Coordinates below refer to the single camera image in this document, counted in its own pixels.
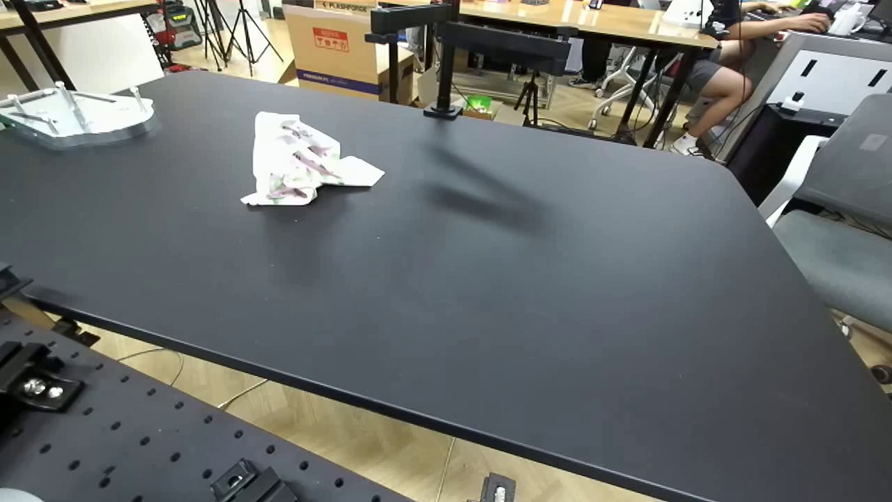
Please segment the white patterned cloth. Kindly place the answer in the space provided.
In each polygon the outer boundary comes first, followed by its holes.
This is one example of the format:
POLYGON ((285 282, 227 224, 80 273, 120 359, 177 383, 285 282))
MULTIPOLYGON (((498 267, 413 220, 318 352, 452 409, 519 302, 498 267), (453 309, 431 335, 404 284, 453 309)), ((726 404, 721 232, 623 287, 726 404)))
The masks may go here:
POLYGON ((322 188, 370 189, 383 171, 349 156, 325 132, 301 114, 258 112, 251 147, 252 189, 239 197, 251 209, 308 206, 322 188))

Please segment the black rod stand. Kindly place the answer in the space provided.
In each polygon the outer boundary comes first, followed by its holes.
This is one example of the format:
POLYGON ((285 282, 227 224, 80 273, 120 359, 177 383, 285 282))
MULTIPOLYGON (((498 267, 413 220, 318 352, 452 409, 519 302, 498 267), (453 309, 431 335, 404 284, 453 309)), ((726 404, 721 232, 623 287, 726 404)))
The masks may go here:
POLYGON ((460 114, 452 103, 453 51, 509 58, 535 73, 560 73, 569 57, 569 43, 560 37, 535 37, 462 22, 457 0, 372 9, 365 38, 395 47, 399 33, 407 29, 429 29, 439 43, 438 98, 425 108, 425 118, 435 121, 453 121, 460 114))

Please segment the cardboard box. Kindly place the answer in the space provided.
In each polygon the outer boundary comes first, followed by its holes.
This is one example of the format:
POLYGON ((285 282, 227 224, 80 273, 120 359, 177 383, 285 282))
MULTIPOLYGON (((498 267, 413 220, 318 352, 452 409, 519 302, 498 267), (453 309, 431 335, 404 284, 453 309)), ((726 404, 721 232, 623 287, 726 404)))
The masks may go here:
POLYGON ((346 9, 287 5, 285 24, 301 90, 360 100, 416 100, 416 57, 367 43, 370 17, 346 9))

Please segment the wooden desk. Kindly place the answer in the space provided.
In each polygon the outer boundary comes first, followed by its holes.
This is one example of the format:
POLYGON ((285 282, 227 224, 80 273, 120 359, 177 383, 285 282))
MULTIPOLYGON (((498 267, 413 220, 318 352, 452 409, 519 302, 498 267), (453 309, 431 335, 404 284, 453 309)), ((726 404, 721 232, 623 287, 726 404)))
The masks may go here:
POLYGON ((682 24, 666 10, 637 5, 590 5, 590 0, 377 0, 392 9, 446 9, 457 19, 501 22, 535 31, 562 31, 580 38, 604 38, 647 47, 647 62, 661 51, 676 54, 676 73, 643 139, 652 147, 680 98, 680 90, 700 57, 715 47, 715 38, 693 24, 682 24))

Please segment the seated person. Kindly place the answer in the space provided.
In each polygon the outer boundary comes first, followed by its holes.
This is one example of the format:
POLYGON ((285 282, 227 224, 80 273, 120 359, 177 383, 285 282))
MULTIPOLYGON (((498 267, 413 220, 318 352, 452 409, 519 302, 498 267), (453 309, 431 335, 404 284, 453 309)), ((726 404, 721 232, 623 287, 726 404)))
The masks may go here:
POLYGON ((700 156, 700 139, 750 98, 753 82, 738 73, 738 63, 746 58, 753 43, 772 38, 786 31, 824 33, 831 29, 831 17, 824 10, 782 15, 772 19, 750 19, 750 10, 758 10, 758 2, 710 0, 710 15, 701 31, 715 38, 715 51, 710 57, 700 57, 686 79, 686 84, 705 100, 705 112, 668 144, 671 154, 700 156))

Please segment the black perforated mounting board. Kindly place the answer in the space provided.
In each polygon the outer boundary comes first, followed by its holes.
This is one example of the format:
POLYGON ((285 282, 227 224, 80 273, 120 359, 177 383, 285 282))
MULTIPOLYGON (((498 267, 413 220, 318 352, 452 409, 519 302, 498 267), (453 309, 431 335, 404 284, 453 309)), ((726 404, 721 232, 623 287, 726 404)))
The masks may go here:
POLYGON ((0 502, 404 502, 11 312, 0 345, 0 502))

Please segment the grey office chair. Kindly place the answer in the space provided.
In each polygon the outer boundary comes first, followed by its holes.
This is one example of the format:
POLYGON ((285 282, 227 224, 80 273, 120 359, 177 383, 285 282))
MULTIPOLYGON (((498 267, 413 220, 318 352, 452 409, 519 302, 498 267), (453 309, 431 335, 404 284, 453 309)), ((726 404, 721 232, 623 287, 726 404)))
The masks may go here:
POLYGON ((864 98, 827 136, 802 136, 758 215, 831 309, 889 333, 892 94, 864 98))

